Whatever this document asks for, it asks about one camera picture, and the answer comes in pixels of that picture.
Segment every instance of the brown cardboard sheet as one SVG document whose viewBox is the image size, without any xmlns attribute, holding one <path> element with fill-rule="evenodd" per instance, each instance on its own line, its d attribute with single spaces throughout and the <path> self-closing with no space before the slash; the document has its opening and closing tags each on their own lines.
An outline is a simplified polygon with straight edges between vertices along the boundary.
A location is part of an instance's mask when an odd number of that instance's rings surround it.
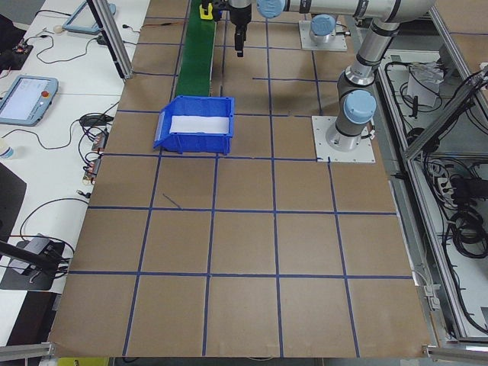
<svg viewBox="0 0 488 366">
<path fill-rule="evenodd" d="M 175 24 L 142 30 L 145 74 L 114 120 L 50 335 L 58 355 L 420 356 L 429 337 L 377 146 L 373 165 L 315 161 L 310 116 L 337 113 L 354 53 L 298 50 L 302 14 L 256 15 L 237 59 L 221 23 L 213 95 L 236 99 L 232 152 L 153 150 L 187 5 L 149 6 Z"/>
<path fill-rule="evenodd" d="M 471 72 L 488 62 L 488 2 L 438 0 L 436 8 Z"/>
</svg>

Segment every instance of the grid of blue tape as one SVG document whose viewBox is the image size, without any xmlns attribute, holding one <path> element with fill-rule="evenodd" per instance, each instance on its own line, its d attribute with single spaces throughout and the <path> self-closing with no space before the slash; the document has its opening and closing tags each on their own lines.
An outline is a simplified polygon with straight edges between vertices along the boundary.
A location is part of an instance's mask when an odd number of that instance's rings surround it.
<svg viewBox="0 0 488 366">
<path fill-rule="evenodd" d="M 188 11 L 189 11 L 189 5 L 191 3 L 191 0 L 187 1 L 187 10 L 186 14 L 188 16 Z M 225 46 L 226 44 L 226 31 L 228 27 L 229 19 L 228 15 L 225 20 L 225 34 L 224 34 L 224 46 L 222 47 L 228 47 Z M 266 29 L 266 43 L 267 47 L 253 47 L 253 48 L 263 48 L 267 50 L 267 73 L 268 77 L 267 78 L 256 78 L 256 79 L 261 79 L 265 80 L 268 82 L 268 94 L 269 94 L 269 114 L 240 114 L 240 115 L 249 115 L 249 116 L 263 116 L 263 117 L 269 117 L 269 124 L 270 124 L 270 132 L 271 132 L 271 157 L 266 158 L 266 157 L 246 157 L 246 156 L 218 156 L 217 154 L 215 156 L 191 156 L 191 155 L 185 155 L 185 156 L 165 156 L 163 155 L 163 151 L 159 150 L 158 155 L 147 155 L 147 154 L 116 154 L 116 153 L 107 153 L 105 154 L 106 156 L 139 156 L 139 157 L 146 157 L 146 158 L 152 158 L 152 159 L 157 159 L 157 167 L 156 167 L 156 175 L 154 178 L 154 183 L 152 187 L 152 194 L 151 194 L 151 200 L 150 200 L 150 205 L 149 207 L 121 207 L 121 206 L 90 206 L 90 210 L 147 210 L 147 219 L 146 219 L 146 227 L 144 230 L 144 236 L 143 236 L 143 244 L 140 250 L 140 260 L 138 264 L 137 271 L 70 271 L 71 274 L 74 275 L 133 275 L 136 277 L 135 285 L 134 285 L 134 290 L 133 290 L 133 299 L 132 299 L 132 304 L 130 308 L 130 316 L 127 322 L 127 332 L 126 332 L 126 337 L 125 337 L 125 342 L 124 342 L 124 350 L 123 350 L 123 355 L 127 355 L 127 349 L 130 343 L 130 331 L 132 328 L 132 322 L 133 322 L 133 316 L 134 312 L 136 309 L 136 299 L 137 299 L 137 292 L 139 289 L 139 282 L 140 278 L 142 276 L 176 276 L 176 277 L 201 277 L 201 278 L 206 278 L 206 287 L 205 287 L 205 301 L 204 301 L 204 331 L 202 335 L 202 356 L 205 356 L 207 353 L 207 324 L 208 324 L 208 307 L 209 307 L 209 297 L 210 297 L 210 285 L 211 281 L 210 279 L 212 277 L 218 278 L 218 277 L 225 277 L 225 278 L 275 278 L 276 279 L 276 291 L 277 291 L 277 312 L 278 312 L 278 340 L 279 340 L 279 349 L 280 349 L 280 356 L 284 357 L 284 340 L 283 340 L 283 329 L 282 329 L 282 321 L 281 321 L 281 292 L 280 292 L 280 280 L 282 278 L 323 278 L 323 279 L 342 279 L 345 283 L 345 291 L 346 291 L 346 297 L 347 297 L 347 306 L 348 306 L 348 311 L 349 311 L 349 316 L 350 316 L 350 321 L 351 321 L 351 328 L 352 328 L 352 336 L 354 340 L 354 345 L 355 345 L 355 353 L 357 357 L 360 357 L 360 351 L 359 351 L 359 344 L 358 344 L 358 337 L 356 334 L 355 330 L 355 321 L 354 321 L 354 312 L 352 309 L 352 302 L 351 302 L 351 294 L 349 291 L 349 286 L 348 286 L 348 281 L 351 279 L 354 280 L 368 280 L 368 279 L 377 279 L 377 280 L 404 280 L 404 279 L 412 279 L 412 276 L 399 276 L 399 275 L 349 275 L 346 270 L 346 265 L 345 265 L 345 256 L 344 256 L 344 249 L 342 246 L 342 237 L 341 237 L 341 228 L 339 225 L 339 217 L 341 215 L 365 215 L 365 216 L 395 216 L 396 213 L 394 212 L 349 212 L 349 211 L 339 211 L 337 208 L 336 204 L 336 192 L 334 188 L 334 181 L 333 181 L 333 176 L 332 176 L 332 169 L 331 169 L 331 162 L 327 163 L 327 169 L 329 173 L 329 182 L 330 182 L 330 187 L 331 187 L 331 192 L 332 192 L 332 203 L 333 203 L 333 210 L 332 211 L 297 211 L 297 210 L 278 210 L 277 209 L 277 204 L 276 204 L 276 181 L 275 181 L 275 162 L 284 160 L 284 161 L 316 161 L 315 159 L 287 159 L 287 158 L 275 158 L 275 151 L 274 151 L 274 140 L 273 140 L 273 118 L 274 117 L 287 117 L 286 115 L 281 115 L 281 114 L 273 114 L 272 113 L 272 99 L 271 99 L 271 80 L 274 80 L 270 77 L 271 72 L 270 72 L 270 61 L 269 61 L 269 50 L 276 48 L 276 47 L 270 47 L 269 46 L 269 36 L 268 36 L 268 21 L 263 21 L 265 23 L 265 29 Z M 176 67 L 175 67 L 175 73 L 174 74 L 165 74 L 166 76 L 172 76 L 173 77 L 173 82 L 172 82 L 172 92 L 171 95 L 173 95 L 174 89 L 175 89 L 175 82 L 177 79 L 177 71 L 178 71 L 178 64 L 179 60 L 181 58 L 181 52 L 182 52 L 182 46 L 183 46 L 183 37 L 185 35 L 185 28 L 183 29 L 182 35 L 181 35 L 181 41 L 180 43 L 142 43 L 142 44 L 176 44 L 179 45 L 179 51 L 178 51 L 178 58 L 176 62 Z M 226 53 L 223 53 L 223 62 L 222 62 L 222 73 L 224 74 L 224 65 L 225 65 L 225 57 Z M 316 69 L 316 64 L 315 64 L 315 55 L 312 52 L 312 60 L 313 60 L 313 68 L 314 68 L 314 73 L 315 73 L 315 79 L 314 80 L 309 80 L 309 79 L 279 79 L 279 80 L 285 80 L 285 81 L 292 81 L 292 80 L 300 80 L 300 81 L 307 81 L 307 82 L 313 82 L 316 84 L 316 93 L 317 93 L 317 99 L 320 107 L 320 93 L 319 93 L 319 82 L 334 82 L 332 80 L 319 80 L 317 78 L 317 69 Z M 141 72 L 141 74 L 144 75 L 162 75 L 162 74 L 151 74 L 151 73 L 145 73 Z M 118 110 L 118 112 L 133 112 L 133 113 L 159 113 L 158 111 L 133 111 L 133 110 Z M 307 117 L 310 118 L 310 116 L 295 116 L 295 117 Z M 214 159 L 215 160 L 215 166 L 214 166 L 214 176 L 213 176 L 213 197 L 212 197 L 212 207 L 210 209 L 204 209 L 204 208 L 185 208 L 182 209 L 180 207 L 154 207 L 154 199 L 156 195 L 156 187 L 157 187 L 157 182 L 158 182 L 158 177 L 159 177 L 159 171 L 162 168 L 162 160 L 163 159 Z M 227 209 L 216 209 L 215 207 L 215 201 L 216 201 L 216 196 L 217 196 L 217 175 L 218 175 L 218 168 L 219 168 L 219 161 L 220 159 L 263 159 L 263 160 L 269 160 L 271 161 L 271 179 L 272 179 L 272 196 L 273 196 L 273 209 L 272 210 L 227 210 Z M 201 212 L 210 212 L 211 214 L 211 221 L 210 221 L 210 238 L 209 238 L 209 249 L 208 249 L 208 257 L 207 257 L 207 271 L 206 272 L 160 272 L 160 271 L 143 271 L 143 256 L 146 248 L 146 240 L 147 240 L 147 235 L 149 232 L 149 224 L 151 221 L 151 215 L 152 212 L 155 210 L 178 210 L 178 211 L 201 211 Z M 212 245 L 213 245 L 213 237 L 214 237 L 214 217 L 216 212 L 239 212 L 239 213 L 270 213 L 273 214 L 274 216 L 274 255 L 275 255 L 275 267 L 276 267 L 276 273 L 275 274 L 234 274 L 234 273 L 212 273 L 212 268 L 211 268 L 211 259 L 212 259 Z M 323 214 L 323 215 L 333 215 L 335 217 L 335 226 L 337 229 L 337 236 L 339 238 L 339 250 L 340 250 L 340 255 L 341 255 L 341 261 L 342 261 L 342 274 L 332 274 L 332 275 L 327 275 L 327 274 L 281 274 L 280 273 L 280 268 L 279 268 L 279 257 L 278 257 L 278 228 L 277 228 L 277 215 L 278 214 Z"/>
</svg>

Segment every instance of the blue plastic bin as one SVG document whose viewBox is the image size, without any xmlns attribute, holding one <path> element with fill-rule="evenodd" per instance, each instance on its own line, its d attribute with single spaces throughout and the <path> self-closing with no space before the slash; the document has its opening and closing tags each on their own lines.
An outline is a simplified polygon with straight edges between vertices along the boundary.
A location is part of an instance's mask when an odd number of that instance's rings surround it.
<svg viewBox="0 0 488 366">
<path fill-rule="evenodd" d="M 170 133 L 174 116 L 228 117 L 228 133 Z M 179 95 L 159 114 L 154 148 L 162 147 L 178 153 L 230 153 L 234 134 L 234 98 L 189 97 Z"/>
</svg>

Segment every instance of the white table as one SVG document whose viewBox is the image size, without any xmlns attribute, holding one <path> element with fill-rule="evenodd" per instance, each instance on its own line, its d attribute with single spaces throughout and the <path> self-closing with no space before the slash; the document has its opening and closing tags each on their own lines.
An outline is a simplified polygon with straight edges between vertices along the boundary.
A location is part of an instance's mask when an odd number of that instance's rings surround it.
<svg viewBox="0 0 488 366">
<path fill-rule="evenodd" d="M 123 29 L 122 24 L 129 24 L 138 29 L 143 23 L 149 0 L 111 0 L 117 6 L 115 20 L 122 38 L 129 42 L 137 42 L 138 34 Z M 42 9 L 72 13 L 79 6 L 80 0 L 46 0 Z M 44 28 L 51 31 L 53 26 L 64 23 L 66 17 L 51 13 L 39 13 L 26 33 L 26 38 L 40 33 Z M 92 36 L 64 32 L 50 34 L 55 43 L 54 48 L 41 55 L 45 60 L 64 59 L 83 53 L 86 42 Z M 107 47 L 92 42 L 88 54 L 67 63 L 45 65 L 35 54 L 50 45 L 48 38 L 31 40 L 34 45 L 33 53 L 27 59 L 20 71 L 13 71 L 7 77 L 0 79 L 0 93 L 6 91 L 17 75 L 39 75 L 54 77 L 59 81 L 59 90 L 54 97 L 53 104 L 47 110 L 44 118 L 35 127 L 22 127 L 32 130 L 40 136 L 46 146 L 61 146 L 69 140 L 69 125 L 83 114 L 103 112 L 120 99 L 124 83 L 119 78 Z M 135 46 L 127 45 L 130 58 Z M 116 108 L 108 114 L 114 115 Z M 18 128 L 16 126 L 0 125 L 0 136 Z M 76 194 L 76 190 L 88 192 L 91 185 L 82 181 L 83 169 L 78 152 L 78 142 L 82 136 L 82 129 L 75 124 L 72 129 L 72 143 L 65 149 L 44 150 L 34 135 L 15 132 L 6 140 L 14 148 L 12 158 L 2 160 L 2 163 L 27 183 L 27 192 L 18 220 L 12 234 L 18 234 L 20 225 L 26 216 L 41 204 L 64 197 L 83 198 Z M 91 143 L 88 139 L 82 144 L 82 151 L 90 151 Z M 85 217 L 86 205 L 78 201 L 60 201 L 42 208 L 27 222 L 24 233 L 36 235 L 42 233 L 63 239 L 76 246 L 79 231 Z M 9 242 L 15 244 L 19 238 L 11 238 Z M 64 256 L 71 256 L 70 249 L 65 249 Z M 0 265 L 7 265 L 8 258 L 0 260 Z M 4 269 L 0 268 L 0 278 Z M 52 292 L 62 293 L 65 278 L 54 281 Z M 26 291 L 0 290 L 0 346 L 6 345 L 20 312 Z"/>
</svg>

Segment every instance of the power adapter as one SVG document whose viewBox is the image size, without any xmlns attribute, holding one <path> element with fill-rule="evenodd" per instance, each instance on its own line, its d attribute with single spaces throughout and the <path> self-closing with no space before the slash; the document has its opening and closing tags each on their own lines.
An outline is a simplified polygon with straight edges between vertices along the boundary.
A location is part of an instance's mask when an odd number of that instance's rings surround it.
<svg viewBox="0 0 488 366">
<path fill-rule="evenodd" d="M 101 46 L 107 46 L 107 41 L 105 40 L 103 35 L 99 35 L 97 37 L 97 43 L 100 44 Z"/>
<path fill-rule="evenodd" d="M 112 116 L 106 114 L 85 114 L 79 119 L 79 124 L 83 127 L 105 126 L 107 122 L 113 121 Z"/>
</svg>

